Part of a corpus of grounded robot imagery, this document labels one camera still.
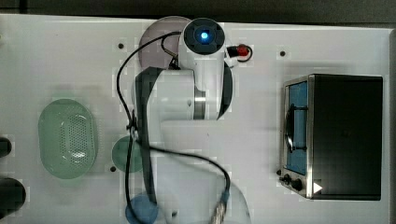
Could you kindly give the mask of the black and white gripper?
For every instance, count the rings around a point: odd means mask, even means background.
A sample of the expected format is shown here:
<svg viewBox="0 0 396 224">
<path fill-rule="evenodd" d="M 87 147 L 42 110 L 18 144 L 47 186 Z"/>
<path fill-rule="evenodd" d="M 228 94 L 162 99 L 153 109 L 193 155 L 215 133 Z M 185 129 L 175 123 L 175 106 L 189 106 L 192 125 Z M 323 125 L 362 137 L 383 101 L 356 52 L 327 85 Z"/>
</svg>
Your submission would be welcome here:
<svg viewBox="0 0 396 224">
<path fill-rule="evenodd" d="M 226 62 L 229 67 L 234 67 L 239 64 L 238 57 L 239 53 L 237 46 L 230 46 L 226 48 L 224 62 Z"/>
</svg>

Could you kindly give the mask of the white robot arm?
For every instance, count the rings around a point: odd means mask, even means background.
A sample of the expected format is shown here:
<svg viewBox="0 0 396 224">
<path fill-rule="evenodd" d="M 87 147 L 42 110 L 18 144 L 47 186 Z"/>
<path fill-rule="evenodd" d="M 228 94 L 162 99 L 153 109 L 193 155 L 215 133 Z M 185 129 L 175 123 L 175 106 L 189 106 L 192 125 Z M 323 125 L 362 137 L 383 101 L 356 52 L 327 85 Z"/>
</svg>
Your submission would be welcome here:
<svg viewBox="0 0 396 224">
<path fill-rule="evenodd" d="M 137 141 L 149 201 L 166 224 L 251 224 L 241 190 L 218 163 L 166 146 L 166 121 L 214 121 L 228 109 L 233 77 L 225 61 L 226 35 L 199 18 L 177 31 L 177 66 L 150 66 L 133 85 Z"/>
</svg>

